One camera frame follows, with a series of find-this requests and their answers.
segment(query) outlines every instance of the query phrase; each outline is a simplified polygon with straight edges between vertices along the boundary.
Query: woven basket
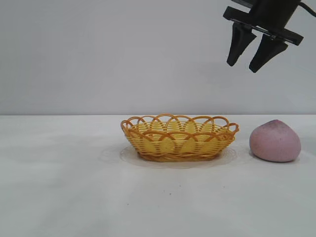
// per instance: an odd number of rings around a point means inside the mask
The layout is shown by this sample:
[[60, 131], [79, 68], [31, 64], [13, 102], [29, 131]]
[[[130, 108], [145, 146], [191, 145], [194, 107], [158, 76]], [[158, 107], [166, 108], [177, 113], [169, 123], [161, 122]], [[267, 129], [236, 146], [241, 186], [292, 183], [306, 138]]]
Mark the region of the woven basket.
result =
[[142, 158], [159, 162], [212, 160], [239, 131], [225, 117], [170, 114], [131, 117], [121, 122], [121, 128]]

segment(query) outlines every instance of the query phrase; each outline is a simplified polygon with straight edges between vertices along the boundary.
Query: yellow basket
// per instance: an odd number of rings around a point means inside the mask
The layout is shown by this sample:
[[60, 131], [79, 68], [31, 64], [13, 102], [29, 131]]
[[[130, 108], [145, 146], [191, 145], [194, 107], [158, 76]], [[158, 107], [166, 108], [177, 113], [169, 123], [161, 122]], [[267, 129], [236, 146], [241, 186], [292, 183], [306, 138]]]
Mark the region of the yellow basket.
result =
[[142, 158], [159, 162], [212, 160], [239, 131], [238, 124], [225, 117], [171, 114], [131, 117], [121, 122], [121, 128]]

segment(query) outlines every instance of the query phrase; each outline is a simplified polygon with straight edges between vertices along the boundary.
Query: basket rim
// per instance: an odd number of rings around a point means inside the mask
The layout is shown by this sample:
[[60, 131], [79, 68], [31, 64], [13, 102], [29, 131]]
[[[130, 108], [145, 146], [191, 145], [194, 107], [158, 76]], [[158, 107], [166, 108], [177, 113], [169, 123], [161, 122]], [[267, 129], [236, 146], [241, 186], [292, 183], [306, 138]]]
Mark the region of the basket rim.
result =
[[[170, 119], [168, 121], [161, 121], [160, 118], [161, 117], [170, 117]], [[196, 122], [197, 119], [205, 119], [204, 123], [201, 122]], [[216, 124], [215, 120], [216, 119], [222, 119], [226, 122], [226, 125], [224, 126], [220, 126], [218, 124]], [[179, 123], [186, 123], [186, 122], [194, 122], [195, 124], [209, 124], [211, 123], [214, 126], [220, 127], [220, 128], [226, 128], [227, 132], [221, 132], [221, 133], [216, 133], [216, 132], [195, 132], [195, 133], [189, 133], [189, 132], [185, 132], [185, 131], [157, 131], [155, 129], [149, 129], [145, 132], [139, 132], [133, 129], [133, 127], [140, 125], [140, 124], [149, 124], [149, 126], [151, 126], [152, 123], [154, 122], [161, 122], [162, 125], [168, 124], [171, 121], [177, 121]], [[137, 135], [146, 138], [149, 141], [153, 141], [150, 137], [146, 136], [148, 134], [159, 134], [159, 135], [163, 135], [164, 137], [169, 137], [172, 140], [175, 140], [171, 135], [172, 134], [182, 134], [182, 135], [187, 135], [187, 138], [185, 140], [188, 140], [190, 138], [193, 138], [194, 140], [197, 141], [196, 136], [199, 135], [209, 135], [210, 138], [208, 140], [211, 140], [214, 137], [219, 138], [219, 136], [221, 135], [228, 135], [231, 136], [232, 139], [234, 138], [235, 134], [237, 132], [239, 132], [239, 125], [237, 123], [230, 123], [228, 121], [227, 118], [223, 117], [223, 116], [215, 116], [215, 117], [210, 117], [210, 116], [197, 116], [197, 117], [189, 117], [189, 116], [185, 116], [185, 115], [172, 115], [172, 114], [160, 114], [158, 116], [153, 116], [153, 115], [146, 115], [146, 116], [142, 116], [142, 117], [138, 117], [138, 116], [133, 116], [130, 117], [129, 119], [123, 120], [121, 122], [121, 128], [123, 130], [123, 132], [125, 133], [126, 136], [131, 136], [131, 133], [137, 133]], [[234, 126], [235, 129], [233, 131], [230, 130], [230, 127]]]

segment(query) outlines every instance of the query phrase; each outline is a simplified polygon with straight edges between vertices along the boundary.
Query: pink ball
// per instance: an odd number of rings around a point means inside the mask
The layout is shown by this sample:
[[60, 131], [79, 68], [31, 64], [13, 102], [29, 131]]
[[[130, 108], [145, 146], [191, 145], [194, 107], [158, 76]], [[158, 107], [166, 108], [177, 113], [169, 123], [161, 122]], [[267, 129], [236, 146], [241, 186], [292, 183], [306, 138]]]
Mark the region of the pink ball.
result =
[[256, 128], [250, 136], [252, 153], [264, 160], [289, 162], [301, 152], [298, 135], [284, 122], [270, 121]]

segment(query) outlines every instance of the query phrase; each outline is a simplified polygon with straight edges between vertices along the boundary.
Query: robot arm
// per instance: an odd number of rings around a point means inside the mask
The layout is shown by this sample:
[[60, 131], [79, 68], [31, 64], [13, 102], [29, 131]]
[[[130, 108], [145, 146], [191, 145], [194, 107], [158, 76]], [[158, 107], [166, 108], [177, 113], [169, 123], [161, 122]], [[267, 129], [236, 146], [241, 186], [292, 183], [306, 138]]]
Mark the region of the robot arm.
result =
[[233, 66], [245, 49], [256, 38], [253, 30], [263, 33], [257, 53], [250, 63], [250, 70], [256, 73], [267, 62], [284, 52], [285, 42], [299, 45], [303, 37], [285, 29], [289, 19], [300, 5], [316, 16], [301, 0], [232, 0], [250, 8], [249, 13], [228, 7], [224, 13], [227, 20], [234, 22], [231, 50], [227, 63]]

